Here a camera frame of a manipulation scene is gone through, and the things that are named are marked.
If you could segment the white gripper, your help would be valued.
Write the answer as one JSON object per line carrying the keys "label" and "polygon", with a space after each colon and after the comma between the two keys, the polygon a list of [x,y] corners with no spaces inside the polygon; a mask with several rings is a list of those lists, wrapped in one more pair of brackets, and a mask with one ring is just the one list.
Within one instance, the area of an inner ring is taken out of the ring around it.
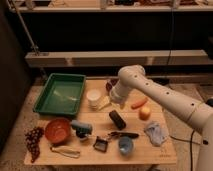
{"label": "white gripper", "polygon": [[98,109],[102,110],[106,106],[110,105],[111,101],[117,104],[123,104],[126,101],[129,93],[130,88],[124,86],[120,81],[118,81],[116,85],[110,90],[110,98],[108,96],[105,96],[99,103]]}

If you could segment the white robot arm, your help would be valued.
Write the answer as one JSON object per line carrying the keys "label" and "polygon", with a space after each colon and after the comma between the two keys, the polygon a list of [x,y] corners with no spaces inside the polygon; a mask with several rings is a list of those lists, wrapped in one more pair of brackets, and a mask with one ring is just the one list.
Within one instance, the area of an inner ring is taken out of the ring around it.
{"label": "white robot arm", "polygon": [[202,136],[196,171],[213,171],[213,107],[148,79],[141,65],[125,66],[118,71],[118,82],[110,90],[109,99],[123,104],[133,89],[144,93]]}

